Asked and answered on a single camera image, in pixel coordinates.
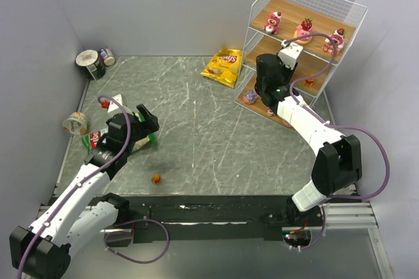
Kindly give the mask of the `purple bunny donut toy front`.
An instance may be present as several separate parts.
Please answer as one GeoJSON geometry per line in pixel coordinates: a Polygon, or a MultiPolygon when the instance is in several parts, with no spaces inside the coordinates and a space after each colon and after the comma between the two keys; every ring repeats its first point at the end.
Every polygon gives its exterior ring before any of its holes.
{"type": "Polygon", "coordinates": [[[253,105],[258,100],[258,97],[256,91],[251,89],[243,95],[242,99],[246,104],[253,105]]]}

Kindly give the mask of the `orange bear toy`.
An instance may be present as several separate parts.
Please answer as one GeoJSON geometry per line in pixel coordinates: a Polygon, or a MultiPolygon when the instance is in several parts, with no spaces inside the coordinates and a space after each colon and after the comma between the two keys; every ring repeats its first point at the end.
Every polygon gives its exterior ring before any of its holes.
{"type": "Polygon", "coordinates": [[[306,80],[304,80],[304,86],[308,87],[308,88],[312,88],[315,82],[315,77],[313,75],[311,75],[309,78],[307,78],[306,80]]]}
{"type": "Polygon", "coordinates": [[[161,178],[160,174],[155,173],[155,174],[153,174],[153,176],[151,178],[151,181],[152,181],[153,184],[158,185],[162,182],[162,178],[161,178]]]}

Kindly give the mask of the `pink bear cream hat toy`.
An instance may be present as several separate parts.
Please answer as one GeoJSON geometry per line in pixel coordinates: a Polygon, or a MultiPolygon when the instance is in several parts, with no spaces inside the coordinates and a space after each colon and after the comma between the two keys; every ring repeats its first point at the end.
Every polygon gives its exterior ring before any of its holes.
{"type": "Polygon", "coordinates": [[[279,32],[279,26],[282,20],[282,13],[279,11],[271,12],[268,15],[266,24],[263,29],[266,33],[276,35],[279,32]]]}

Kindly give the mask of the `pink bear strawberry donut toy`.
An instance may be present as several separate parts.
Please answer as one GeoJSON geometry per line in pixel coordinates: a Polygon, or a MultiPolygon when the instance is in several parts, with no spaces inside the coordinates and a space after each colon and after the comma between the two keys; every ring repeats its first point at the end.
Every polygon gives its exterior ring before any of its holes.
{"type": "MultiPolygon", "coordinates": [[[[312,19],[311,18],[305,18],[300,25],[297,26],[293,37],[297,38],[297,37],[302,37],[304,35],[309,35],[313,33],[313,25],[312,25],[312,19]]],[[[302,39],[298,39],[296,40],[296,44],[299,45],[307,45],[308,43],[310,43],[310,41],[312,40],[312,37],[304,37],[302,39]]]]}

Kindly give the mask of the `pink bear cake toy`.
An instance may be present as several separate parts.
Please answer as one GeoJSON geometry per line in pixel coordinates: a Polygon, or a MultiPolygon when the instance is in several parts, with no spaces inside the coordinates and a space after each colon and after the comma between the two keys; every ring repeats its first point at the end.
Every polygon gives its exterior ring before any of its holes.
{"type": "Polygon", "coordinates": [[[334,30],[328,38],[325,38],[322,50],[332,54],[334,51],[333,47],[335,47],[335,54],[338,54],[344,47],[345,36],[346,30],[344,28],[334,30]]]}

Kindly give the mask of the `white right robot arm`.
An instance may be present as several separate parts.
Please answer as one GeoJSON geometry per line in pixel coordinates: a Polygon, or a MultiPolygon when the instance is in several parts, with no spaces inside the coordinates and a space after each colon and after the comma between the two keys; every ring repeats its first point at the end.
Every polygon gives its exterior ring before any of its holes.
{"type": "Polygon", "coordinates": [[[294,128],[315,154],[309,182],[287,199],[287,216],[297,220],[333,193],[362,177],[361,144],[314,116],[298,92],[289,91],[292,70],[276,54],[256,57],[255,91],[275,115],[294,128]]]}

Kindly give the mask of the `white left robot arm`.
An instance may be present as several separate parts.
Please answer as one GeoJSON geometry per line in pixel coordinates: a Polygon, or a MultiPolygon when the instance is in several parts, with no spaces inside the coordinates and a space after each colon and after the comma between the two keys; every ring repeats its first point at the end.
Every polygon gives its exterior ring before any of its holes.
{"type": "Polygon", "coordinates": [[[17,227],[9,236],[12,266],[17,277],[61,278],[71,258],[99,230],[128,222],[129,202],[109,193],[82,212],[127,163],[137,141],[159,130],[158,119],[144,105],[137,113],[124,106],[107,120],[107,133],[89,152],[75,179],[51,207],[28,228],[17,227]]]}

